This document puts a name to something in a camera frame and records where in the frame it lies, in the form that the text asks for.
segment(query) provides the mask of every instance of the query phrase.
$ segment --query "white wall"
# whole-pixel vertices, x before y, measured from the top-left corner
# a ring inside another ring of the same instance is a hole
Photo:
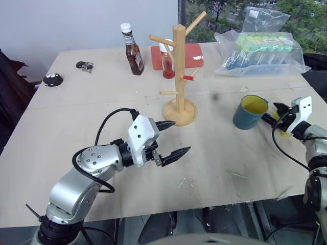
[[[4,0],[0,48],[29,66],[20,74],[38,81],[60,51],[125,46],[123,22],[132,25],[139,46],[155,44],[149,34],[172,38],[177,0]]]

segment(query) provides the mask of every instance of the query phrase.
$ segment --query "bottle label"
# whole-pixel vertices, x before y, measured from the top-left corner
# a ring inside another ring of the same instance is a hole
[[[129,37],[125,37],[124,36],[124,40],[125,40],[125,43],[126,44],[133,44],[133,43],[135,43],[133,36],[129,36]]]
[[[137,54],[135,55],[135,61],[136,61],[136,64],[138,66],[138,69],[142,70],[143,69],[143,62],[142,62],[141,54],[139,52],[137,52]]]

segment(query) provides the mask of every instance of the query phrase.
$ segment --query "wooden table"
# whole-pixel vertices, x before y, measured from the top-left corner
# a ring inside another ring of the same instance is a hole
[[[309,123],[327,128],[327,106],[302,76],[232,78],[213,73],[221,60],[213,43],[201,44],[204,67],[189,82],[186,96],[198,108],[195,122],[160,133],[158,152],[164,156],[191,146],[179,161],[156,167],[132,166],[109,182],[114,194],[98,194],[86,221],[128,217],[181,209],[256,201],[301,194],[308,173],[274,146],[271,128],[263,121],[242,131],[232,124],[240,99],[257,94],[270,103],[290,105],[312,96]],[[162,109],[172,95],[174,80],[166,80],[151,65],[150,47],[141,48],[145,70],[134,76],[123,48],[69,51],[59,54],[49,72],[64,77],[58,87],[41,84],[0,157],[0,227],[38,225],[25,203],[44,214],[54,184],[72,168],[72,155],[93,145],[103,118],[120,107],[163,120]],[[94,63],[91,74],[75,68],[78,61]],[[115,115],[102,131],[99,144],[127,138],[128,113]],[[305,147],[294,138],[280,146],[305,162]],[[229,172],[248,178],[240,178]]]

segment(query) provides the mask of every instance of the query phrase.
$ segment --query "sauce bottle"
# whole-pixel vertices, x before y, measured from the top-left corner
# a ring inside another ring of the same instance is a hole
[[[161,42],[159,43],[160,53],[161,53],[161,62],[162,62],[162,75],[164,78],[171,79],[175,76],[174,64],[170,58],[166,47]],[[169,50],[172,52],[174,48],[168,46]]]
[[[124,35],[126,45],[126,56],[134,75],[141,75],[144,70],[139,48],[134,41],[131,25],[129,23],[121,24],[121,30]]]

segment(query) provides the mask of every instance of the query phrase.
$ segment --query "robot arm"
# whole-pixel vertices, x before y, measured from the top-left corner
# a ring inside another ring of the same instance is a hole
[[[291,108],[281,103],[274,105],[280,117],[288,114],[277,127],[301,140],[307,149],[306,162],[310,173],[303,202],[316,213],[327,241],[327,131],[306,122],[312,112],[310,96],[294,100]],[[267,113],[262,119],[272,127],[276,123]]]
[[[101,181],[110,180],[124,167],[140,167],[150,160],[155,160],[157,166],[165,166],[182,157],[190,147],[173,151],[165,158],[156,151],[159,132],[174,124],[172,121],[154,122],[138,115],[128,129],[127,142],[118,139],[110,145],[95,145],[78,151],[73,156],[75,168],[53,187],[46,215],[39,218],[41,225],[31,244],[75,244],[85,217],[98,192],[102,191]]]

